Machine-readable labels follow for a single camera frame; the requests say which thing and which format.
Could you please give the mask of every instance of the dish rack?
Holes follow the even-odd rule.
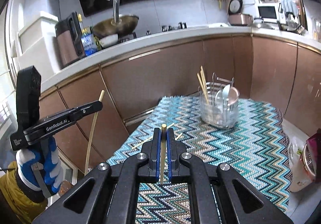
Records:
[[[198,88],[202,120],[220,129],[230,129],[234,127],[239,116],[238,97],[236,101],[231,104],[229,98],[217,96],[218,91],[222,91],[228,84],[233,87],[234,78],[229,81],[219,78],[213,73],[212,82],[206,83],[208,102],[202,89],[200,89],[200,87]]]

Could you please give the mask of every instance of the metal pot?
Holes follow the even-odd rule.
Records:
[[[136,15],[120,15],[119,2],[120,0],[113,0],[113,18],[99,22],[93,27],[94,35],[99,39],[113,34],[126,36],[136,28],[139,17]]]
[[[247,26],[253,23],[253,16],[239,13],[229,15],[228,20],[232,26]]]
[[[268,28],[268,29],[274,29],[271,27],[269,24],[264,23],[264,20],[262,18],[254,18],[254,21],[249,24],[248,26],[250,27],[255,27],[255,28]]]

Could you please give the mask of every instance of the hand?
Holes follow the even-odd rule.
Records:
[[[37,163],[40,170],[45,170],[44,181],[45,184],[51,185],[54,193],[60,189],[60,184],[63,179],[64,171],[61,167],[61,160],[58,157],[58,149],[56,141],[53,137],[49,137],[49,152],[46,156],[45,163],[39,163],[40,153],[33,148],[19,150],[16,154],[18,164],[18,174],[22,182],[34,191],[40,191],[38,182],[32,171],[32,164]]]

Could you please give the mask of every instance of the blue zigzag pattern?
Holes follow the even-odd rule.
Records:
[[[288,166],[288,137],[282,131],[282,114],[271,104],[240,99],[239,119],[233,129],[220,130],[200,118],[197,97],[164,97],[151,115],[107,161],[121,163],[138,153],[136,144],[151,137],[155,127],[174,123],[175,136],[204,162],[231,164],[280,210],[288,207],[292,174]],[[190,223],[187,185],[142,183],[136,223]]]

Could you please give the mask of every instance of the kitchen cabinet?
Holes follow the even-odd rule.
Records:
[[[285,114],[293,86],[296,59],[296,45],[253,37],[251,98],[269,102]]]
[[[56,91],[39,102],[40,117],[45,117],[65,110],[59,93]],[[76,125],[72,125],[54,135],[56,144],[63,154],[80,170],[84,171],[88,141]],[[89,166],[94,168],[104,159],[92,147],[89,157]]]
[[[102,90],[105,90],[102,100],[103,109],[98,114],[92,144],[104,159],[108,159],[128,138],[128,132],[106,91],[100,72],[95,71],[79,78],[59,91],[68,108],[73,108],[98,100]],[[89,138],[93,117],[94,114],[78,121],[87,138]]]
[[[232,80],[234,77],[234,50],[233,39],[209,39],[203,41],[207,82],[212,81],[215,72],[217,77]]]
[[[250,36],[233,37],[234,80],[240,98],[250,98],[253,74],[253,47]]]
[[[321,128],[321,55],[303,47],[285,119],[308,136]]]
[[[156,106],[163,96],[197,92],[196,74],[204,66],[202,42],[145,53],[102,68],[123,120]]]

